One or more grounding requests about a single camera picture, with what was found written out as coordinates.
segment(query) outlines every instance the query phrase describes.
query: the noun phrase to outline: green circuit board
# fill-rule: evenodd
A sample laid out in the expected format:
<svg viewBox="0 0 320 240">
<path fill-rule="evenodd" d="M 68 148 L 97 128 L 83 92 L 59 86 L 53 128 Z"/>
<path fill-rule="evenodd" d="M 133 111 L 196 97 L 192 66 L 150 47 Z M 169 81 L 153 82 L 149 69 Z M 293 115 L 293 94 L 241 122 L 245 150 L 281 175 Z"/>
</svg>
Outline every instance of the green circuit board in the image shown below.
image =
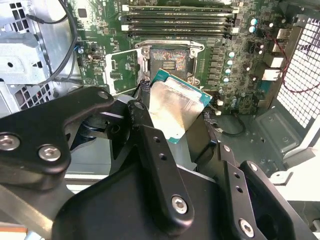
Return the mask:
<svg viewBox="0 0 320 240">
<path fill-rule="evenodd" d="M 129 93 L 140 79 L 152 78 L 162 68 L 213 99 L 221 98 L 223 105 L 215 107 L 223 114 L 229 114 L 231 109 L 255 114 L 272 84 L 259 78 L 253 80 L 257 65 L 266 52 L 279 52 L 272 50 L 269 39 L 257 35 L 257 29 L 288 28 L 276 0 L 69 3 L 77 22 L 78 44 L 84 50 L 77 54 L 77 63 L 85 87 L 104 87 L 113 95 Z M 263 24 L 266 21 L 273 23 L 273 30 Z M 147 50 L 143 47 L 146 41 L 151 43 Z M 198 46 L 191 48 L 174 41 L 192 41 Z M 253 43 L 264 45 L 262 54 L 248 51 Z M 191 56 L 193 49 L 198 51 L 196 58 Z"/>
</svg>

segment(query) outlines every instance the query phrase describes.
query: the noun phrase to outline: cpu socket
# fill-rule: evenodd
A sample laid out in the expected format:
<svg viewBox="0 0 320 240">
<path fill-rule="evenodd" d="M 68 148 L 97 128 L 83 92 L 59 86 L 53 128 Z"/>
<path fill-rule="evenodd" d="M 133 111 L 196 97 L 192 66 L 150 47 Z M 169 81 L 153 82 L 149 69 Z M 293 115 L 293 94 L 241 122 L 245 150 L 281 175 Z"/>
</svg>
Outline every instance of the cpu socket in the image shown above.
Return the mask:
<svg viewBox="0 0 320 240">
<path fill-rule="evenodd" d="M 188 40 L 146 40 L 134 45 L 138 53 L 138 81 L 153 80 L 159 69 L 197 86 L 195 78 L 198 53 L 203 44 Z"/>
</svg>

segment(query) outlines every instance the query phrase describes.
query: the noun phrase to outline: black cable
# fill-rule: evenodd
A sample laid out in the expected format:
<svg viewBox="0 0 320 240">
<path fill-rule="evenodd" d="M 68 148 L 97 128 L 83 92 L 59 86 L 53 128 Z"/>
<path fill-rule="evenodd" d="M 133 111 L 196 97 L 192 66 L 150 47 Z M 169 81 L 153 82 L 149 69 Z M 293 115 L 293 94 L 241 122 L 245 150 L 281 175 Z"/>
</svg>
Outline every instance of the black cable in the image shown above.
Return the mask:
<svg viewBox="0 0 320 240">
<path fill-rule="evenodd" d="M 39 24 L 59 24 L 59 23 L 63 22 L 64 20 L 66 20 L 68 18 L 67 14 L 66 14 L 66 15 L 64 15 L 62 18 L 60 18 L 57 21 L 45 21 L 42 18 L 34 16 L 34 15 L 26 14 L 25 16 L 27 18 L 39 23 Z"/>
<path fill-rule="evenodd" d="M 39 83 L 39 85 L 43 85 L 43 84 L 46 84 L 46 83 L 53 81 L 61 73 L 61 71 L 66 67 L 71 55 L 73 54 L 74 48 L 75 48 L 75 45 L 76 45 L 77 39 L 78 39 L 77 25 L 76 25 L 76 22 L 72 16 L 72 14 L 69 12 L 67 6 L 63 3 L 63 0 L 58 0 L 58 1 L 61 4 L 61 6 L 63 7 L 63 9 L 67 15 L 67 18 L 69 20 L 69 23 L 71 25 L 70 28 L 71 28 L 71 32 L 73 33 L 73 40 L 72 40 L 72 43 L 71 43 L 64 59 L 62 60 L 60 65 L 57 67 L 57 69 L 52 73 L 52 75 L 47 80 Z"/>
<path fill-rule="evenodd" d="M 82 85 L 83 82 L 81 80 L 78 79 L 71 79 L 71 75 L 74 73 L 74 69 L 75 69 L 75 65 L 76 65 L 76 59 L 77 59 L 77 55 L 74 52 L 73 53 L 73 58 L 72 58 L 72 65 L 71 65 L 71 70 L 69 75 L 66 78 L 61 78 L 61 79 L 54 79 L 55 82 L 59 82 L 59 83 L 73 83 L 73 84 L 79 84 Z"/>
<path fill-rule="evenodd" d="M 237 114 L 234 114 L 233 115 L 237 121 L 240 123 L 240 125 L 242 126 L 242 129 L 240 132 L 237 132 L 237 133 L 229 133 L 229 132 L 226 132 L 226 131 L 222 131 L 222 134 L 223 135 L 226 135 L 226 136 L 229 136 L 229 137 L 239 137 L 241 136 L 242 134 L 244 134 L 246 132 L 246 125 L 245 123 L 238 117 Z"/>
</svg>

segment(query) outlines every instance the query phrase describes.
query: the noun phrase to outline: red wire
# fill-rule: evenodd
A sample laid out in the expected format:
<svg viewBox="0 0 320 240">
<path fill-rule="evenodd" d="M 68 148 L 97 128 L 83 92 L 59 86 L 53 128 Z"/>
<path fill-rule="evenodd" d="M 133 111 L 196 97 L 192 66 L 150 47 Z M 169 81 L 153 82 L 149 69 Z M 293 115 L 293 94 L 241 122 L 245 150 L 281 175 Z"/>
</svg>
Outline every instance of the red wire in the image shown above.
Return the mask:
<svg viewBox="0 0 320 240">
<path fill-rule="evenodd" d="M 279 45 L 278 41 L 275 39 L 275 38 L 272 38 L 270 37 L 269 35 L 267 35 L 267 37 L 271 38 L 274 43 L 278 46 L 278 48 L 280 49 L 280 51 L 282 52 L 282 54 L 284 55 L 284 58 L 285 58 L 285 65 L 284 65 L 284 68 L 283 68 L 283 72 L 282 72 L 282 77 L 281 77 L 281 81 L 283 83 L 283 86 L 285 87 L 285 89 L 287 89 L 290 93 L 293 93 L 293 94 L 301 94 L 301 93 L 305 93 L 305 92 L 308 92 L 308 91 L 311 91 L 313 89 L 316 89 L 320 86 L 320 82 L 312 87 L 309 87 L 307 89 L 304 89 L 304 90 L 292 90 L 292 89 L 289 89 L 287 86 L 286 86 L 286 81 L 285 81 L 285 75 L 287 73 L 287 70 L 289 68 L 289 59 L 284 51 L 284 49 Z"/>
</svg>

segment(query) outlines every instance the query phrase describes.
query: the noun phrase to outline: silver screw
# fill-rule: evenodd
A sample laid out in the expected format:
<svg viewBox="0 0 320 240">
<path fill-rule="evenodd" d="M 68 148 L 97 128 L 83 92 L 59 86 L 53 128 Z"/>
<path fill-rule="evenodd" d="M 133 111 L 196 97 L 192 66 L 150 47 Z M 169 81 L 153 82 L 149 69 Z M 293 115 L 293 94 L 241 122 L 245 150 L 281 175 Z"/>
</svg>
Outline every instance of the silver screw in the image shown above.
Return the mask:
<svg viewBox="0 0 320 240">
<path fill-rule="evenodd" d="M 255 236 L 255 232 L 252 226 L 244 219 L 239 220 L 239 225 L 241 230 L 247 235 L 249 238 L 253 238 Z"/>
<path fill-rule="evenodd" d="M 187 203 L 179 196 L 174 196 L 171 200 L 173 208 L 179 214 L 185 214 L 188 210 Z"/>
<path fill-rule="evenodd" d="M 1 135 L 0 136 L 0 150 L 12 151 L 20 145 L 20 140 L 13 135 Z"/>
<path fill-rule="evenodd" d="M 227 146 L 227 145 L 223 145 L 223 148 L 227 151 L 227 152 L 230 152 L 230 148 Z"/>
<path fill-rule="evenodd" d="M 258 171 L 258 168 L 256 167 L 256 165 L 250 163 L 250 167 L 252 168 L 253 171 Z"/>
<path fill-rule="evenodd" d="M 49 162 L 54 162 L 61 157 L 60 150 L 52 145 L 41 147 L 38 154 L 41 159 Z"/>
<path fill-rule="evenodd" d="M 83 47 L 78 48 L 78 54 L 83 54 L 85 52 Z"/>
<path fill-rule="evenodd" d="M 106 94 L 104 91 L 98 91 L 98 95 L 103 99 L 108 99 L 108 94 Z"/>
</svg>

